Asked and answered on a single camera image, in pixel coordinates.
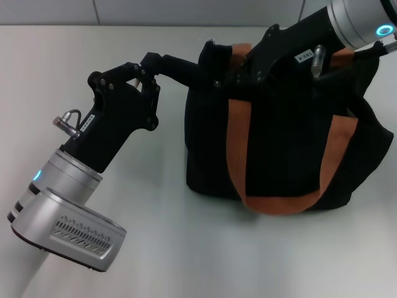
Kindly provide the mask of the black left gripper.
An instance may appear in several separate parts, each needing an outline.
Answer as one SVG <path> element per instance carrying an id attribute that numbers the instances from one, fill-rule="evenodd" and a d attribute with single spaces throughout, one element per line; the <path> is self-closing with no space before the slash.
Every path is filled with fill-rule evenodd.
<path id="1" fill-rule="evenodd" d="M 83 122 L 81 135 L 61 146 L 84 165 L 103 173 L 129 136 L 138 129 L 154 131 L 160 86 L 153 66 L 126 62 L 110 70 L 95 71 L 87 79 L 95 102 Z M 129 84 L 137 79 L 141 90 Z"/>

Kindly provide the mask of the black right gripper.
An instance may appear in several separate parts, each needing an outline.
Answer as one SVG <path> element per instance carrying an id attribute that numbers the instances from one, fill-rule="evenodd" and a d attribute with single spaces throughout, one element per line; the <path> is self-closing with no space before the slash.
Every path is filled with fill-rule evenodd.
<path id="1" fill-rule="evenodd" d="M 221 88 L 256 88 L 271 80 L 308 73 L 319 45 L 325 48 L 327 62 L 344 48 L 326 7 L 289 28 L 269 27 L 245 60 L 231 61 L 231 76 L 222 81 Z"/>

